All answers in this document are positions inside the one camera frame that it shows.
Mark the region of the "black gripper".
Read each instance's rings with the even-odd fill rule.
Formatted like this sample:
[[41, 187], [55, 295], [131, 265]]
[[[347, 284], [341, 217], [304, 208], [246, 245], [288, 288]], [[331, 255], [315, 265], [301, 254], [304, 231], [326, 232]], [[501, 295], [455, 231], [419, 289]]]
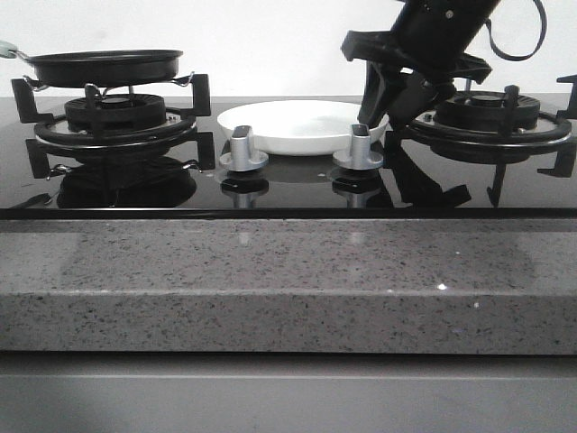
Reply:
[[[497, 4], [406, 1], [390, 30], [349, 31], [341, 47], [344, 57], [368, 61], [358, 122], [379, 125], [388, 110], [389, 124], [398, 131], [452, 97], [452, 78], [482, 83], [491, 67], [465, 50]], [[420, 74], [406, 81], [403, 68]]]

